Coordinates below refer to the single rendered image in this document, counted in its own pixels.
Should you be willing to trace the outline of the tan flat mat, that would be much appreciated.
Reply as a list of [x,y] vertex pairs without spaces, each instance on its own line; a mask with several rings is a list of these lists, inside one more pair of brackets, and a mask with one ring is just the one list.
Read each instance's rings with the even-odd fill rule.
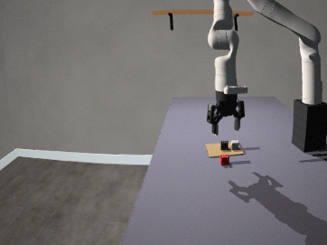
[[239,147],[237,150],[231,149],[231,143],[229,143],[228,150],[220,150],[220,144],[207,144],[206,148],[209,154],[209,157],[220,157],[220,155],[244,155],[243,151]]

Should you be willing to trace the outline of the black die with white pips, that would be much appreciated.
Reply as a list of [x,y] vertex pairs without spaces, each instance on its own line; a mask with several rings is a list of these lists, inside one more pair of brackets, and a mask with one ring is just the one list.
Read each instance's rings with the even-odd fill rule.
[[221,141],[221,144],[220,144],[220,150],[228,150],[229,141]]

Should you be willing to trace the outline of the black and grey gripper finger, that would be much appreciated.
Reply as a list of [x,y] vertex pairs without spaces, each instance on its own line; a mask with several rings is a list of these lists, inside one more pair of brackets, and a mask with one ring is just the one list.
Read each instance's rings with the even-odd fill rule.
[[233,116],[235,118],[234,129],[238,131],[240,128],[240,120],[245,116],[245,108],[244,108],[244,101],[238,100],[237,103],[238,103],[238,112],[234,106],[231,106],[230,108],[233,111],[234,113]]
[[[228,107],[225,107],[221,113],[216,111],[216,108],[218,108],[218,105],[208,105],[208,112],[207,112],[207,122],[212,124],[212,133],[214,136],[218,135],[218,123],[223,118],[225,113],[228,111]],[[214,114],[214,111],[216,113]]]

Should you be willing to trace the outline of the red die with white pips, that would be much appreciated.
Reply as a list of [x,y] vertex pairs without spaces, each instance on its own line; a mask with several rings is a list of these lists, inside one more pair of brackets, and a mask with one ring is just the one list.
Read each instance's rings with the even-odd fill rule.
[[220,164],[228,165],[229,164],[229,155],[221,155],[220,156]]

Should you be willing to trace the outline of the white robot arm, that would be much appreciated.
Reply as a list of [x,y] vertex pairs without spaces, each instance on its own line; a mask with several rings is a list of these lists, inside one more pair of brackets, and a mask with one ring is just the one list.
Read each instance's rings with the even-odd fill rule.
[[[317,45],[321,41],[319,30],[275,0],[248,1],[259,14],[299,36],[303,72],[303,103],[321,104],[321,58]],[[224,94],[243,94],[248,93],[248,88],[237,86],[236,55],[239,38],[238,34],[231,30],[233,14],[228,3],[229,0],[214,0],[214,22],[208,36],[208,42],[212,49],[229,49],[228,55],[215,60],[215,85],[216,90],[223,91]]]

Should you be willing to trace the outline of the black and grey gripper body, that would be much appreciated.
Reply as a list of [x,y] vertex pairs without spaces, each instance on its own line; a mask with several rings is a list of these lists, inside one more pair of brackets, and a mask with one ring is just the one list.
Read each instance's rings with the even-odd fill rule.
[[[216,108],[216,110],[219,113],[221,113],[225,107],[229,107],[228,111],[225,113],[223,117],[232,116],[233,111],[231,110],[230,107],[231,106],[234,106],[235,108],[237,107],[238,105],[237,99],[238,99],[238,94],[224,94],[223,91],[216,90],[216,100],[217,100],[216,105],[218,105],[218,108]],[[233,102],[226,102],[226,101],[233,101]]]

